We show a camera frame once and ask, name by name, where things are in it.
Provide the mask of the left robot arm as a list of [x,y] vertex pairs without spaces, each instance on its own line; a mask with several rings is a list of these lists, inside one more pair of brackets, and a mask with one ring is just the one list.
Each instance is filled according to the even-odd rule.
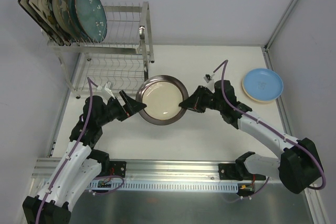
[[66,151],[50,179],[36,196],[23,202],[27,223],[68,223],[71,212],[89,184],[110,171],[109,154],[95,149],[103,134],[102,127],[120,122],[146,108],[120,91],[124,104],[111,95],[107,102],[98,95],[85,100],[83,113],[72,129]]

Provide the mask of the teal round glazed plate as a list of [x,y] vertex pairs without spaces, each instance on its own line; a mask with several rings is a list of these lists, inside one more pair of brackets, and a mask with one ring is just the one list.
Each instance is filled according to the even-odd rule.
[[90,42],[100,43],[107,35],[107,16],[101,0],[75,0],[80,29]]

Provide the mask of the brown rim cream plate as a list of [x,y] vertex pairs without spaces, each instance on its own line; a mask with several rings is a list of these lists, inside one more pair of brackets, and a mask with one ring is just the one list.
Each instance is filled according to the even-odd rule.
[[173,124],[185,114],[179,104],[188,98],[185,85],[177,78],[157,75],[146,80],[138,89],[136,100],[146,104],[140,111],[148,123],[164,126]]

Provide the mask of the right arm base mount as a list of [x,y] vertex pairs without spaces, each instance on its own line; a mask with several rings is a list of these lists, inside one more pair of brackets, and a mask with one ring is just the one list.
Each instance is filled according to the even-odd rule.
[[220,163],[218,165],[218,174],[220,180],[239,180],[240,175],[237,172],[236,164]]

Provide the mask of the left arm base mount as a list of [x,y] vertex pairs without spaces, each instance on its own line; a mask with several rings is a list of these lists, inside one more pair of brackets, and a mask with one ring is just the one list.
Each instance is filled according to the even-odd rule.
[[110,161],[109,162],[109,174],[113,176],[120,176],[125,178],[127,170],[127,163],[125,161]]

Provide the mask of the square floral plate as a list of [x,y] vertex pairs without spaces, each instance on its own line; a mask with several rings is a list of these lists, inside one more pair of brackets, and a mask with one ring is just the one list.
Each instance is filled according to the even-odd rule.
[[60,46],[69,46],[70,41],[60,28],[53,13],[49,9],[49,0],[27,0],[27,4],[37,13],[38,18],[46,25],[46,33]]
[[40,28],[46,33],[46,25],[38,18],[37,13],[27,4],[27,0],[18,0],[21,8],[40,26]]

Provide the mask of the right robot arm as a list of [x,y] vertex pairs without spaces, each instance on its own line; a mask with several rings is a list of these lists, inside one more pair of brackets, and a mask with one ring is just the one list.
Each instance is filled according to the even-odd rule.
[[325,187],[324,170],[314,142],[308,138],[299,140],[267,126],[249,106],[237,100],[230,81],[215,82],[214,91],[198,86],[179,106],[196,113],[207,109],[218,111],[227,124],[254,137],[275,154],[274,158],[255,152],[243,154],[226,173],[231,179],[245,180],[252,175],[272,177],[295,194],[310,188],[319,178],[323,182],[320,188]]

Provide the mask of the grey deer snowflake plate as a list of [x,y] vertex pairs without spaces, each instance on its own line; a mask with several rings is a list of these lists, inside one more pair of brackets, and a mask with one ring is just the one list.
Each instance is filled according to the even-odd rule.
[[52,0],[52,11],[57,23],[70,37],[75,39],[76,33],[70,21],[67,0]]

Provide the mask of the light blue round plate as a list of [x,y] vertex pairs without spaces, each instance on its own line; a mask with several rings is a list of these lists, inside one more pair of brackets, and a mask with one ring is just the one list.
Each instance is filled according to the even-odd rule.
[[281,77],[270,69],[253,69],[244,76],[243,80],[247,92],[258,100],[277,99],[284,90]]

